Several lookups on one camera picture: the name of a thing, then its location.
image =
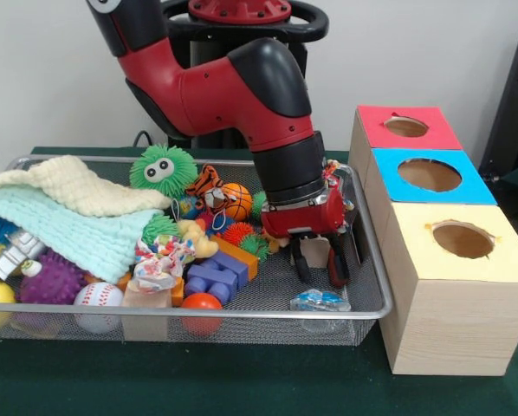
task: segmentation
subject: wire mesh tray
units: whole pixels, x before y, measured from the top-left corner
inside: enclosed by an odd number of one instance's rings
[[[9,169],[28,169],[52,157],[22,157],[13,161]],[[122,185],[128,185],[129,169],[135,161],[119,157],[81,159],[100,177]],[[197,163],[214,165],[225,182],[242,183],[252,193],[261,190],[251,161],[197,160]],[[0,338],[359,345],[375,321],[392,309],[392,294],[359,176],[353,170],[343,173],[344,195],[355,203],[356,210],[347,218],[353,223],[352,231],[343,241],[350,280],[341,289],[330,286],[327,271],[321,269],[311,270],[311,284],[301,283],[290,265],[289,250],[282,250],[260,264],[257,278],[239,290],[223,310],[110,307],[105,315],[104,308],[100,307],[0,303],[0,317],[10,314],[9,324],[0,328]],[[17,289],[20,281],[10,277],[8,283]],[[351,311],[289,310],[290,299],[312,288],[337,293],[350,302]],[[89,333],[76,323],[81,317],[100,319],[105,316],[119,322],[115,330],[106,334]],[[184,320],[188,319],[194,320],[193,327],[197,324],[208,328],[213,320],[222,324],[214,334],[198,336],[186,331]]]

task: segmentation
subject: white wall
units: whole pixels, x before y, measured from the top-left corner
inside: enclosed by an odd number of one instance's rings
[[[314,122],[347,150],[359,104],[440,106],[475,162],[518,40],[518,0],[310,0],[331,18],[309,45]],[[0,169],[33,146],[160,137],[82,0],[0,2]]]

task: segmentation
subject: basketball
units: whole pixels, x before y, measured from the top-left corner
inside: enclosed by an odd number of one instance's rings
[[[240,184],[225,184],[223,193],[228,199],[225,212],[236,221],[243,221],[251,213],[253,198],[249,191]]]

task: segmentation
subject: red box top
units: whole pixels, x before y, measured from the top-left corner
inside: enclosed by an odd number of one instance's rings
[[[438,107],[359,106],[358,111],[371,147],[463,149]]]

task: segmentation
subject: green table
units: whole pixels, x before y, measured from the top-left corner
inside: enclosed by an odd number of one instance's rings
[[[194,155],[249,157],[245,151]],[[329,156],[346,159],[345,153]],[[0,341],[0,414],[192,413],[516,415],[518,350],[502,378],[420,377],[392,375],[378,325],[356,348]]]

